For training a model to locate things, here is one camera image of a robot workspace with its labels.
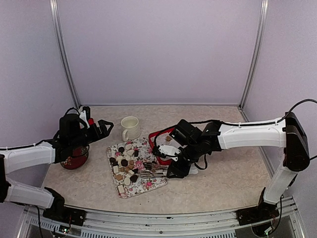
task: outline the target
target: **chocolate piece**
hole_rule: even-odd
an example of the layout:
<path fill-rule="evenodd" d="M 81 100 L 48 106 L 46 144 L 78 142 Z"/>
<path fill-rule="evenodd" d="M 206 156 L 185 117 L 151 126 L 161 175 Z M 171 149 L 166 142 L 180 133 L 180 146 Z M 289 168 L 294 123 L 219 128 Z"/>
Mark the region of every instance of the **chocolate piece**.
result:
<path fill-rule="evenodd" d="M 138 176 L 137 175 L 133 175 L 130 177 L 131 182 L 136 182 L 138 180 Z"/>
<path fill-rule="evenodd" d="M 134 151 L 134 157 L 138 157 L 139 156 L 139 151 L 138 150 L 135 150 Z"/>
<path fill-rule="evenodd" d="M 115 178 L 120 181 L 120 180 L 123 180 L 123 176 L 122 175 L 116 175 Z"/>
<path fill-rule="evenodd" d="M 111 164 L 113 164 L 116 160 L 115 160 L 114 157 L 111 157 L 111 158 L 109 159 L 109 161 L 110 161 Z"/>
<path fill-rule="evenodd" d="M 114 172 L 115 174 L 119 173 L 119 168 L 118 168 L 118 166 L 114 166 L 114 167 L 113 167 L 113 172 Z"/>
<path fill-rule="evenodd" d="M 118 149 L 118 151 L 119 151 L 120 153 L 123 153 L 123 152 L 124 152 L 124 147 L 120 147 L 120 148 Z"/>
<path fill-rule="evenodd" d="M 120 194 L 125 193 L 124 188 L 123 188 L 123 185 L 119 185 L 119 186 L 118 186 L 118 190 L 119 190 L 119 193 L 120 193 Z"/>
<path fill-rule="evenodd" d="M 125 160 L 125 159 L 121 160 L 122 166 L 126 167 L 126 166 L 128 166 L 128 164 L 129 164 L 129 162 L 127 160 Z"/>

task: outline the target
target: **tray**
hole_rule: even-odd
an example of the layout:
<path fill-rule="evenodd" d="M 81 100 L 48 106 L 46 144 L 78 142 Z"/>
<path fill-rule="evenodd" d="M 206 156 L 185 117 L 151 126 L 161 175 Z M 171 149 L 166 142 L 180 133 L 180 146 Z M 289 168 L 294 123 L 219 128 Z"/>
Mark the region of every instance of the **tray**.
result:
<path fill-rule="evenodd" d="M 131 156 L 132 160 L 134 161 L 134 168 L 138 168 L 139 171 L 144 170 L 143 162 L 158 162 L 156 157 L 152 154 L 152 149 L 149 145 L 149 142 L 146 138 L 138 138 L 132 141 L 127 141 L 124 143 L 120 143 L 117 145 L 113 145 L 107 148 L 106 153 L 108 156 L 108 162 L 110 164 L 111 173 L 114 181 L 114 185 L 118 191 L 118 195 L 121 198 L 129 198 L 133 197 L 139 194 L 142 194 L 144 192 L 148 192 L 151 190 L 154 190 L 156 188 L 162 187 L 167 184 L 167 178 L 166 177 L 154 177 L 149 179 L 144 178 L 138 178 L 138 180 L 135 183 L 130 183 L 130 185 L 126 186 L 124 185 L 124 179 L 126 178 L 125 172 L 120 172 L 120 174 L 123 175 L 123 180 L 118 181 L 115 177 L 115 173 L 113 172 L 112 165 L 109 161 L 109 158 L 114 157 L 116 158 L 119 155 L 122 155 L 125 157 L 123 153 L 120 153 L 118 151 L 119 147 L 125 147 L 127 144 L 132 144 L 132 148 L 134 150 L 139 150 L 139 156 L 133 157 Z M 123 185 L 124 193 L 119 193 L 118 186 Z"/>

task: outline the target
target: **purple backdrop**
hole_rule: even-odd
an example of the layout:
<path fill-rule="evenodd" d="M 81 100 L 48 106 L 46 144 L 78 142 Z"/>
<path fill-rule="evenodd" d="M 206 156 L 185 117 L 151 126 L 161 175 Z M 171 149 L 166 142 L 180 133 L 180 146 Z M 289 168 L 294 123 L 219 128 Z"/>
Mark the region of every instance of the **purple backdrop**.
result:
<path fill-rule="evenodd" d="M 58 4 L 82 104 L 239 104 L 260 0 Z"/>
<path fill-rule="evenodd" d="M 246 104 L 252 120 L 280 117 L 305 98 L 317 99 L 317 2 L 270 1 L 261 54 Z M 294 111 L 308 135 L 311 156 L 317 154 L 317 105 Z M 267 148 L 276 168 L 282 151 Z M 309 237 L 316 237 L 317 160 L 301 172 L 290 189 Z"/>
<path fill-rule="evenodd" d="M 72 106 L 62 69 L 49 1 L 0 2 L 0 147 L 52 138 Z M 41 186 L 47 166 L 10 174 Z M 12 238 L 22 206 L 0 204 L 0 236 Z"/>

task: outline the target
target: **beige countertop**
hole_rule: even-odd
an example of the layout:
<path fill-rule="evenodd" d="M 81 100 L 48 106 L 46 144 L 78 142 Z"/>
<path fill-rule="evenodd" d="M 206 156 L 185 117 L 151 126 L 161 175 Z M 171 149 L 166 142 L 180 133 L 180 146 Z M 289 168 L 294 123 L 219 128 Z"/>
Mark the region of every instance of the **beige countertop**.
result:
<path fill-rule="evenodd" d="M 166 186 L 127 199 L 118 197 L 107 147 L 122 142 L 120 122 L 126 116 L 139 118 L 142 134 L 177 124 L 180 119 L 243 121 L 236 107 L 214 106 L 108 106 L 91 107 L 91 116 L 114 123 L 109 137 L 91 144 L 86 164 L 66 170 L 51 165 L 43 186 L 53 188 L 66 204 L 104 211 L 173 214 L 217 211 L 255 205 L 269 174 L 256 147 L 234 148 L 207 156 L 208 168 L 184 179 L 170 179 Z"/>

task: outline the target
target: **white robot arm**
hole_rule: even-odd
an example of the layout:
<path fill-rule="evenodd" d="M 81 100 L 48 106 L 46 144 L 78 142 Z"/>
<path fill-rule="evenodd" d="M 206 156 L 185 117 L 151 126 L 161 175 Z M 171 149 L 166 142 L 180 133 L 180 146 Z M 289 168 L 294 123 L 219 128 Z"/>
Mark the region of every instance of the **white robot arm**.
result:
<path fill-rule="evenodd" d="M 201 131 L 192 125 L 199 123 L 208 124 Z M 173 127 L 174 130 L 169 135 L 185 147 L 176 149 L 166 145 L 157 146 L 156 138 L 165 131 L 163 130 L 156 136 L 153 148 L 155 155 L 170 156 L 173 159 L 168 167 L 168 178 L 186 177 L 192 165 L 202 169 L 196 162 L 203 155 L 211 155 L 213 151 L 244 146 L 284 148 L 284 160 L 281 161 L 268 188 L 263 189 L 258 206 L 237 211 L 240 225 L 268 220 L 272 215 L 277 217 L 276 206 L 282 194 L 294 182 L 298 172 L 306 169 L 310 163 L 306 134 L 292 112 L 283 118 L 247 123 L 181 120 Z"/>
<path fill-rule="evenodd" d="M 29 146 L 0 148 L 0 202 L 39 206 L 45 209 L 44 217 L 82 226 L 85 211 L 64 207 L 64 198 L 53 189 L 29 186 L 6 177 L 19 169 L 63 162 L 72 157 L 76 148 L 107 137 L 113 128 L 113 123 L 104 120 L 98 121 L 97 126 L 90 118 L 89 107 L 77 114 L 68 114 L 69 111 L 59 120 L 59 131 L 53 139 Z"/>

